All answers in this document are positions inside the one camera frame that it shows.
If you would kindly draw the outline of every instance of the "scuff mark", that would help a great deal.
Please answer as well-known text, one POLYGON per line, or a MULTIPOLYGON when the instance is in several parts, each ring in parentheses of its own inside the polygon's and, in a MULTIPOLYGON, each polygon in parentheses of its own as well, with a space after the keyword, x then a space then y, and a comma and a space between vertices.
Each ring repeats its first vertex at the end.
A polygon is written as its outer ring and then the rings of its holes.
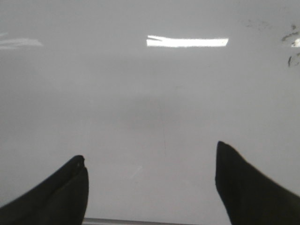
POLYGON ((163 129, 164 153, 165 153, 165 156, 167 156, 167 147, 166 147, 166 143, 165 143, 165 121, 164 121, 163 112, 162 112, 159 102, 158 102, 158 107, 159 107, 160 120, 161 120, 161 124, 162 124, 162 129, 163 129))

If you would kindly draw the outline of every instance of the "black marks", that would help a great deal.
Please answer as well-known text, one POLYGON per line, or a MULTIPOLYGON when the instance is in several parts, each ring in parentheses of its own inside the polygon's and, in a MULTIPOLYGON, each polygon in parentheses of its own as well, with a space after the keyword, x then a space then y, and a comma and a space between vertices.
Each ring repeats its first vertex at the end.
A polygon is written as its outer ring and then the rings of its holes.
POLYGON ((288 62, 287 62, 287 64, 289 65, 289 67, 291 66, 291 56, 289 57, 289 60, 288 60, 288 62))
POLYGON ((295 66, 299 65, 300 64, 300 53, 290 56, 287 64, 289 67, 295 67, 295 66))
POLYGON ((246 27, 248 28, 254 28, 257 29, 259 31, 262 30, 266 30, 266 29, 271 29, 272 26, 266 22, 266 21, 262 21, 262 20, 248 20, 246 23, 246 27))
POLYGON ((288 34, 288 35, 285 35, 281 40, 282 40, 282 41, 286 41, 288 38, 293 37, 293 36, 296 36, 296 35, 299 35, 299 31, 290 33, 290 34, 288 34))
MULTIPOLYGON (((288 47, 300 47, 300 31, 295 24, 291 25, 292 32, 285 35, 281 41, 286 42, 288 47)), ((295 67, 300 64, 300 53, 293 54, 287 61, 288 67, 295 67)))

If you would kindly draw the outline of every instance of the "white surface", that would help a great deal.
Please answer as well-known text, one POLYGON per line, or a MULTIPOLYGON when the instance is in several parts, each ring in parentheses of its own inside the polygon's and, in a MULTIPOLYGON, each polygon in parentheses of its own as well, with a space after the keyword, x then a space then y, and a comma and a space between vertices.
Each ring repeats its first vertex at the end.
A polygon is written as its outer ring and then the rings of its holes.
POLYGON ((0 39, 15 42, 0 45, 17 45, 0 47, 1 204, 82 154, 86 217, 229 225, 214 186, 218 140, 300 194, 299 10, 295 0, 1 1, 0 39), (229 42, 147 47, 148 35, 229 42))

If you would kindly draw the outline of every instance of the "glossy white surface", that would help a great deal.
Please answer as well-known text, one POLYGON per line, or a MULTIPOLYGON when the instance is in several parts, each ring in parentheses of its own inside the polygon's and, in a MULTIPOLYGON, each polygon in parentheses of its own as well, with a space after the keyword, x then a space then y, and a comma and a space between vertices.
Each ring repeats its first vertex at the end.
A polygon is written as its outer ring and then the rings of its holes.
POLYGON ((295 0, 1 1, 1 204, 82 154, 86 217, 228 225, 218 140, 300 194, 299 10, 295 0), (229 41, 147 47, 149 35, 229 41))

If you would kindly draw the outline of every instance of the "white floor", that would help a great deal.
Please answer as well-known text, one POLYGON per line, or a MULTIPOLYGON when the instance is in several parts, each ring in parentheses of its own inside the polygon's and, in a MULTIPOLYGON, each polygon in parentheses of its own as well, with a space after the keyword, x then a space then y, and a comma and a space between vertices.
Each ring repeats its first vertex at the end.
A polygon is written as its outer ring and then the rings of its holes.
POLYGON ((218 140, 300 194, 299 10, 296 0, 1 1, 0 204, 82 154, 86 217, 229 225, 218 140), (148 36, 228 43, 154 47, 148 36))

